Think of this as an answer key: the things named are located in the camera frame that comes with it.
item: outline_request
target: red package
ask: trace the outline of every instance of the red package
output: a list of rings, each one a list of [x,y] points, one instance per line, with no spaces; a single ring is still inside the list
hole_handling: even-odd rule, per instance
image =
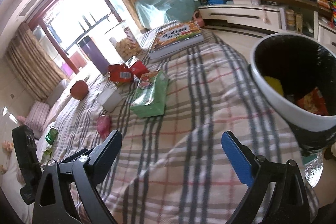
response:
[[[141,75],[143,75],[145,73],[149,73],[149,70],[145,67],[145,65],[136,56],[133,56],[130,60],[128,60],[126,62],[126,66],[139,79],[141,78]]]
[[[102,115],[97,120],[97,131],[103,139],[106,139],[110,134],[110,123],[109,115]]]
[[[133,82],[134,76],[125,64],[109,65],[110,81],[113,82]]]
[[[318,87],[308,93],[306,96],[297,100],[296,104],[302,109],[321,116],[329,116],[326,108],[326,102]]]

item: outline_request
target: drawer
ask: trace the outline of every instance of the drawer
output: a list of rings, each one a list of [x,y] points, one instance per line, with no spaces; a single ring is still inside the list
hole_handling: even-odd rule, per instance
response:
[[[319,43],[336,54],[336,30],[319,25]]]
[[[227,20],[228,23],[246,25],[266,30],[278,32],[281,29],[280,12],[266,9],[269,23],[263,23],[264,12],[254,8],[207,8],[200,9],[203,19]]]

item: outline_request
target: striped pillow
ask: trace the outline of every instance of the striped pillow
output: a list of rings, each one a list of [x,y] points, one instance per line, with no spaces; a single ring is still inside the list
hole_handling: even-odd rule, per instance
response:
[[[49,110],[50,106],[48,104],[35,101],[25,120],[25,124],[34,131],[34,136],[38,139],[41,137],[42,128]]]

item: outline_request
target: metal screw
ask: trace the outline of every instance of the metal screw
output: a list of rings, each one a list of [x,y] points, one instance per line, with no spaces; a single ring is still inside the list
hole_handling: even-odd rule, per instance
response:
[[[288,163],[291,166],[295,166],[296,165],[296,162],[294,160],[289,160]]]
[[[88,157],[87,155],[81,155],[81,156],[79,157],[79,161],[80,161],[80,162],[85,162],[85,161],[87,161],[88,158],[89,158],[89,157]]]
[[[261,162],[263,162],[263,161],[265,161],[266,160],[266,158],[264,157],[264,156],[262,156],[262,155],[258,155],[257,156],[257,161],[261,161]]]
[[[48,162],[48,166],[53,166],[53,165],[55,165],[55,163],[56,163],[56,160],[50,160]]]

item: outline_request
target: drawer handle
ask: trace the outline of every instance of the drawer handle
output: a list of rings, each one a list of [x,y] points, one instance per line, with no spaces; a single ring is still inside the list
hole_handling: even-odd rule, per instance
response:
[[[249,15],[235,15],[235,14],[220,14],[220,13],[209,13],[210,16],[231,16],[231,17],[247,17],[259,19],[258,16],[249,16]]]

